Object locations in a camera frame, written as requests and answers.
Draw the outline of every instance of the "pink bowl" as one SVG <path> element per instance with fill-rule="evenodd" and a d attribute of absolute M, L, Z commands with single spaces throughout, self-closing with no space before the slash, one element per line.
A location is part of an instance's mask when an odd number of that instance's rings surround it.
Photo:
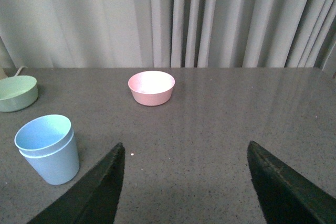
<path fill-rule="evenodd" d="M 128 81 L 134 99 L 146 106 L 158 106 L 172 95 L 175 79 L 168 73 L 145 71 L 133 75 Z"/>

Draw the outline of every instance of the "bowl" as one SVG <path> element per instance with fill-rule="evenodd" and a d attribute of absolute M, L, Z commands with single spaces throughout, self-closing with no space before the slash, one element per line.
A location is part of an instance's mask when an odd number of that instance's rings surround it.
<path fill-rule="evenodd" d="M 145 71 L 133 75 L 128 81 L 134 99 L 145 106 L 158 106 L 167 102 L 173 92 L 175 79 L 161 71 Z"/>
<path fill-rule="evenodd" d="M 13 76 L 0 80 L 0 111 L 13 112 L 28 107 L 37 99 L 37 80 L 32 76 Z"/>

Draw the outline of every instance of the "stacked cups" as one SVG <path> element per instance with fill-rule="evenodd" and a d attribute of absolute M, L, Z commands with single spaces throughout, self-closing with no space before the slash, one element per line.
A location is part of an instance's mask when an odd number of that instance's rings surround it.
<path fill-rule="evenodd" d="M 74 130 L 63 115 L 45 115 L 25 124 L 15 135 L 15 145 L 49 184 L 64 184 L 79 170 Z"/>

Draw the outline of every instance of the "white cable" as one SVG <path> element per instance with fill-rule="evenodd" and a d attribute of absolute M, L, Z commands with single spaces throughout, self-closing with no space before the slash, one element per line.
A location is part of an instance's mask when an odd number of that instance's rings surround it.
<path fill-rule="evenodd" d="M 23 68 L 27 68 L 27 67 L 26 67 L 26 66 L 21 66 L 21 67 L 17 70 L 17 72 L 16 72 L 16 74 L 15 74 L 14 76 L 18 76 Z"/>

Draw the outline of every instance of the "table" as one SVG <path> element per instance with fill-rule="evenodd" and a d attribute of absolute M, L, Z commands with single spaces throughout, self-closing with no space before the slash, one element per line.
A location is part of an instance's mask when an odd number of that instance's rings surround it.
<path fill-rule="evenodd" d="M 0 223 L 29 221 L 118 142 L 126 158 L 117 224 L 266 223 L 247 164 L 251 140 L 336 197 L 336 85 L 321 70 L 161 69 L 176 85 L 156 107 L 136 103 L 127 86 L 144 70 L 23 70 L 39 98 L 0 113 Z M 25 123 L 46 114 L 69 117 L 77 137 L 80 171 L 60 186 L 14 145 Z"/>

